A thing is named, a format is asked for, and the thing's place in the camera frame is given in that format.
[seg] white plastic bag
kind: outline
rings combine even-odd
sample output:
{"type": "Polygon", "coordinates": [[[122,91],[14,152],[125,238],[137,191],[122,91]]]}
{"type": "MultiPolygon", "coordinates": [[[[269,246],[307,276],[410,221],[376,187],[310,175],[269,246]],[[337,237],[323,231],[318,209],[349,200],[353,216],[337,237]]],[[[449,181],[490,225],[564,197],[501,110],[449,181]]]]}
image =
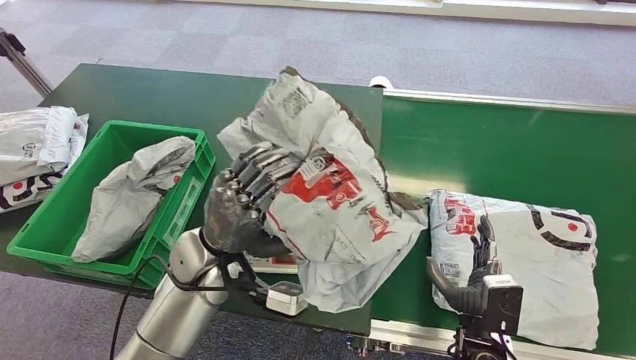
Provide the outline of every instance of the white plastic bag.
{"type": "Polygon", "coordinates": [[[321,311],[364,306],[426,226],[389,202],[385,173],[350,114],[298,75],[281,73],[218,138],[232,158],[269,140],[305,159],[274,198],[265,230],[297,256],[304,297],[321,311]]]}
{"type": "MultiPolygon", "coordinates": [[[[449,280],[467,285],[470,236],[487,215],[503,272],[523,287],[518,334],[555,347],[596,347],[596,225],[590,216],[447,190],[430,197],[431,255],[449,280]]],[[[452,311],[435,287],[433,299],[452,311]]]]}
{"type": "Polygon", "coordinates": [[[176,136],[135,152],[93,190],[84,233],[71,258],[116,256],[146,231],[159,202],[194,159],[194,141],[176,136]]]}
{"type": "Polygon", "coordinates": [[[0,186],[0,214],[38,203],[49,196],[62,176],[82,154],[89,130],[89,114],[78,116],[69,142],[67,166],[59,172],[33,175],[4,186],[0,186]]]}
{"type": "Polygon", "coordinates": [[[62,106],[0,114],[0,185],[64,169],[76,121],[62,106]]]}

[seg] black cable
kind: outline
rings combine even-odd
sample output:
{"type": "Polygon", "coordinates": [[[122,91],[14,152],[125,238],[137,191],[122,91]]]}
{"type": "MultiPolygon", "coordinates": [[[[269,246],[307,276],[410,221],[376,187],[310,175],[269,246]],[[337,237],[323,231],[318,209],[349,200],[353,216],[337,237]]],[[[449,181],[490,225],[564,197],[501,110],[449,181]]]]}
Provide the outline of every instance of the black cable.
{"type": "Polygon", "coordinates": [[[130,285],[128,286],[128,289],[126,289],[124,298],[121,300],[121,305],[119,306],[119,312],[117,313],[117,320],[115,321],[115,329],[112,332],[112,343],[110,344],[110,357],[109,357],[110,360],[113,360],[115,358],[115,344],[117,343],[117,333],[119,332],[119,324],[122,322],[122,314],[124,313],[124,308],[126,306],[126,301],[128,300],[128,296],[131,295],[133,286],[135,282],[137,282],[137,278],[141,274],[141,271],[146,267],[146,265],[150,263],[150,260],[152,259],[156,259],[161,264],[161,267],[166,272],[166,275],[168,275],[168,278],[170,278],[172,283],[175,284],[175,287],[177,287],[180,290],[183,290],[183,291],[227,291],[227,289],[223,286],[196,286],[196,285],[190,285],[187,283],[182,283],[179,280],[177,280],[177,278],[173,274],[173,271],[170,270],[170,268],[164,262],[163,259],[161,259],[157,255],[151,255],[148,259],[143,260],[141,265],[139,265],[139,268],[137,268],[135,275],[133,275],[133,278],[130,281],[130,285]]]}
{"type": "Polygon", "coordinates": [[[515,356],[515,354],[513,354],[512,351],[510,351],[510,349],[508,348],[508,344],[506,343],[506,340],[504,340],[503,333],[501,331],[499,331],[499,340],[501,340],[503,349],[505,350],[505,353],[508,354],[508,356],[510,356],[510,359],[517,360],[517,357],[515,356]]]}

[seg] gray plastic bag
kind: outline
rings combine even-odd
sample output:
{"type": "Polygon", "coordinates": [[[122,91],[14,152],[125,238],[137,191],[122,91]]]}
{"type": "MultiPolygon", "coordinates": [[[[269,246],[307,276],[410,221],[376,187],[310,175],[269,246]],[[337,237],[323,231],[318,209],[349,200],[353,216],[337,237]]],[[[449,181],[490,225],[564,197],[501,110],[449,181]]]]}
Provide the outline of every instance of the gray plastic bag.
{"type": "Polygon", "coordinates": [[[126,251],[193,159],[194,141],[177,136],[142,148],[117,166],[93,190],[86,228],[71,258],[90,263],[126,251]]]}

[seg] barcode label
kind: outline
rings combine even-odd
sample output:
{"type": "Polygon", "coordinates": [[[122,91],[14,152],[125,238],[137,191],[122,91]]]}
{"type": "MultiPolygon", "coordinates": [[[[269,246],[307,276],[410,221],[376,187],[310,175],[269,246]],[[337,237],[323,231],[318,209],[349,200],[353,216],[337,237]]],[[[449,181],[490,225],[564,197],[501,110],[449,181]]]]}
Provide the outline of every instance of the barcode label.
{"type": "Polygon", "coordinates": [[[447,278],[459,278],[461,270],[459,264],[441,263],[439,264],[442,274],[447,278]]]}
{"type": "Polygon", "coordinates": [[[300,88],[294,89],[278,103],[290,119],[294,119],[307,105],[309,100],[300,88]]]}

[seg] green plastic crate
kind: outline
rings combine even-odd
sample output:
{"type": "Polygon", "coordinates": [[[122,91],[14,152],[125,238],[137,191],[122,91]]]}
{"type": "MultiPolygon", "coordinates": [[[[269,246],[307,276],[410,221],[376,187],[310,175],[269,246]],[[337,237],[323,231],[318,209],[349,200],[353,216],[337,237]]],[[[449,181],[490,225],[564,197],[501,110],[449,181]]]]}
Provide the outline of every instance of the green plastic crate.
{"type": "MultiPolygon", "coordinates": [[[[183,232],[214,162],[215,156],[202,130],[108,121],[13,238],[7,252],[35,261],[50,272],[130,285],[137,266],[144,259],[152,254],[168,259],[170,248],[183,232]],[[194,140],[194,160],[163,198],[139,244],[112,262],[74,262],[71,253],[86,227],[93,188],[111,170],[129,161],[137,150],[177,136],[194,140]]],[[[135,286],[154,289],[162,275],[161,266],[150,262],[135,286]]]]}

